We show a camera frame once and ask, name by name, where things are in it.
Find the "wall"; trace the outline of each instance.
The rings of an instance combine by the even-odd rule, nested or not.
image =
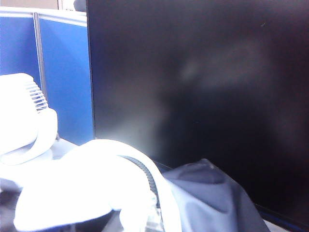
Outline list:
[[[1,0],[1,6],[58,9],[57,0]]]

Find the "cubicle divider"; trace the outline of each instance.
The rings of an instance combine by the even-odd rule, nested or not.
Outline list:
[[[46,87],[61,138],[94,138],[85,13],[0,7],[0,74],[20,72]]]
[[[33,14],[0,10],[0,75],[20,72],[41,86]]]

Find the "fabric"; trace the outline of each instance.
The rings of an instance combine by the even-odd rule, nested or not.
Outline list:
[[[183,232],[269,232],[245,190],[207,159],[163,173]]]

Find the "black monitor screen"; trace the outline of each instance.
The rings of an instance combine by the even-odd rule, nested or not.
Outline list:
[[[176,167],[207,158],[309,225],[309,4],[88,0],[95,134]]]

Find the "white fan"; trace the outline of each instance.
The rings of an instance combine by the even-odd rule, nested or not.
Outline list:
[[[57,114],[25,73],[0,76],[0,160],[17,165],[38,157],[54,143]]]

